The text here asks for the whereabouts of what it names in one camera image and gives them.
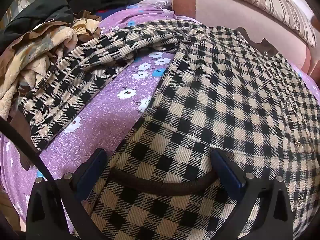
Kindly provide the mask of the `black beige checkered jacket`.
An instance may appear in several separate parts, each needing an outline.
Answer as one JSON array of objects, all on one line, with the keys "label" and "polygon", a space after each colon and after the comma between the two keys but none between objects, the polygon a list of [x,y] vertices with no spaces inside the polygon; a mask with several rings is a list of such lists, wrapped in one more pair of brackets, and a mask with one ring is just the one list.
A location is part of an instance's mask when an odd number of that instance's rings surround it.
[{"label": "black beige checkered jacket", "polygon": [[214,181],[183,197],[143,193],[111,169],[157,183],[207,175],[213,149],[259,179],[283,178],[293,239],[319,214],[319,104],[287,60],[267,56],[240,32],[188,21],[126,27],[60,59],[19,105],[43,150],[142,48],[173,53],[142,116],[90,195],[90,215],[108,239],[210,239],[236,202]]}]

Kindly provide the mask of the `black clothes pile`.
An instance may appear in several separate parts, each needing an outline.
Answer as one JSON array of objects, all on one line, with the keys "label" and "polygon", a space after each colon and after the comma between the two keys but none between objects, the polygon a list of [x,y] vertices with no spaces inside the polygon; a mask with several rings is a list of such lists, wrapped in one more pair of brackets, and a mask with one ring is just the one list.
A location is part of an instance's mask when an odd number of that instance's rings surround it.
[{"label": "black clothes pile", "polygon": [[1,31],[1,53],[16,39],[41,23],[55,20],[71,24],[74,14],[82,10],[94,14],[99,10],[126,7],[141,1],[143,0],[35,0]]}]

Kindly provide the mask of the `pink padded headboard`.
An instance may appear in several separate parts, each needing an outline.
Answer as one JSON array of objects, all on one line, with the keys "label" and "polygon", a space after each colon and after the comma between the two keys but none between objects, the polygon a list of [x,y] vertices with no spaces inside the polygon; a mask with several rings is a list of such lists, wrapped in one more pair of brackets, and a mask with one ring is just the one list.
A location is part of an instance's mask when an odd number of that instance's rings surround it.
[{"label": "pink padded headboard", "polygon": [[308,45],[289,27],[242,0],[172,0],[176,15],[188,16],[208,27],[243,27],[249,38],[266,39],[287,60],[304,72],[311,64]]}]

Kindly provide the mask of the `blue red garment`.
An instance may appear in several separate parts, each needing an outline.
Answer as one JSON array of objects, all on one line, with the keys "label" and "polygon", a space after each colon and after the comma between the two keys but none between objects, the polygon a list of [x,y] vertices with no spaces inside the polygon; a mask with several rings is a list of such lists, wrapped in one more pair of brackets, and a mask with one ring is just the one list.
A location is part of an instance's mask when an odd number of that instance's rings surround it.
[{"label": "blue red garment", "polygon": [[101,19],[103,20],[103,19],[107,18],[108,16],[113,15],[116,12],[123,11],[123,10],[126,10],[126,9],[138,8],[138,7],[139,7],[139,5],[128,5],[126,7],[118,7],[118,8],[115,8],[115,9],[99,10],[99,11],[95,12],[94,14],[96,16],[101,17]]}]

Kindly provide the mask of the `purple floral bed sheet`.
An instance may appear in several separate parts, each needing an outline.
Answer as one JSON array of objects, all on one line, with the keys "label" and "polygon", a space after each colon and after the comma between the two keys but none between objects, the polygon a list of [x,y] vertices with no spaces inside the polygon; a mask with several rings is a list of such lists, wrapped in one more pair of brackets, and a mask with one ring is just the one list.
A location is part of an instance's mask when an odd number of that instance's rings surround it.
[{"label": "purple floral bed sheet", "polygon": [[[242,30],[235,30],[240,32],[242,37],[259,52],[267,56],[278,54],[259,50],[244,36]],[[54,180],[61,179],[65,173],[75,172],[82,163],[88,161],[97,148],[105,150],[108,156],[100,176],[103,174],[121,140],[128,135],[130,128],[142,116],[165,68],[173,58],[174,55],[170,52],[161,52],[153,48],[140,49],[133,61],[109,85],[105,86],[43,150],[35,147],[31,139],[31,127],[19,106],[11,122],[1,122],[1,150],[25,153],[36,167],[34,172],[25,172],[27,187],[20,190],[21,198],[14,202],[15,209],[22,215],[26,223],[29,200],[36,178],[42,177],[53,183]],[[220,182],[213,167],[207,175],[189,183],[152,182],[115,168],[111,169],[109,178],[121,185],[137,189],[139,192],[170,197],[183,197],[198,193],[207,189],[214,181]],[[88,198],[81,202],[90,218],[89,198],[92,191]],[[260,204],[261,199],[258,198],[239,239],[249,233]]]}]

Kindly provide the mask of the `beige brown fleece blanket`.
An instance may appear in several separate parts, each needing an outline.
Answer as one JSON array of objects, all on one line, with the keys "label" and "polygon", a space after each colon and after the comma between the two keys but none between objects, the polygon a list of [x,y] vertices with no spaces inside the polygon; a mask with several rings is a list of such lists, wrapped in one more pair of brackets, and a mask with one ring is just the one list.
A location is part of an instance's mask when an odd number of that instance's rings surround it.
[{"label": "beige brown fleece blanket", "polygon": [[8,118],[12,106],[39,84],[57,60],[81,42],[98,37],[100,22],[100,16],[83,10],[72,23],[49,20],[11,42],[1,55],[1,117]]}]

